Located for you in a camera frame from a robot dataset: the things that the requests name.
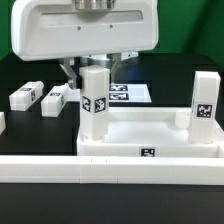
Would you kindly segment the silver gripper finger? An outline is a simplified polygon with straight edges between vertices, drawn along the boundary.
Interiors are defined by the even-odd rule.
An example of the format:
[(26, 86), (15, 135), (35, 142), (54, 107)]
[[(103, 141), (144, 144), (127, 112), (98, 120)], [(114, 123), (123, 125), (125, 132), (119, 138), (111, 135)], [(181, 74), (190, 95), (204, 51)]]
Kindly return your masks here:
[(114, 74), (122, 61), (122, 54), (121, 53), (110, 54), (109, 59), (111, 61), (111, 73)]
[(82, 88), (82, 77), (75, 72), (75, 61), (73, 59), (62, 59), (60, 66), (68, 76), (68, 85), (71, 89)]

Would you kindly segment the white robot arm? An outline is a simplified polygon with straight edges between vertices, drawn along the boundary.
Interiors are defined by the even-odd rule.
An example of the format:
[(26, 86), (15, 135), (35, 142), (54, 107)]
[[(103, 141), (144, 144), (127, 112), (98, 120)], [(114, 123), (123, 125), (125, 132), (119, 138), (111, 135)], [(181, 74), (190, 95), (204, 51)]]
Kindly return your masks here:
[(16, 0), (13, 52), (24, 61), (152, 50), (158, 0)]

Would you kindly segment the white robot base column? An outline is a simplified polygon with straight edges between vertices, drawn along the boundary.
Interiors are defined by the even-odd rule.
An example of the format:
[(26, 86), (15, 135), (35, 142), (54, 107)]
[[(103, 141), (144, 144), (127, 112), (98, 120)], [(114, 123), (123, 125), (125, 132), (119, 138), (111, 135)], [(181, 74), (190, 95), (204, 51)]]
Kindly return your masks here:
[[(128, 59), (137, 58), (139, 53), (137, 51), (128, 51), (119, 53), (118, 58), (121, 61), (125, 61)], [(82, 56), (80, 58), (80, 62), (83, 65), (101, 65), (103, 67), (111, 67), (115, 62), (115, 55), (114, 54), (100, 54), (100, 55), (87, 55)]]

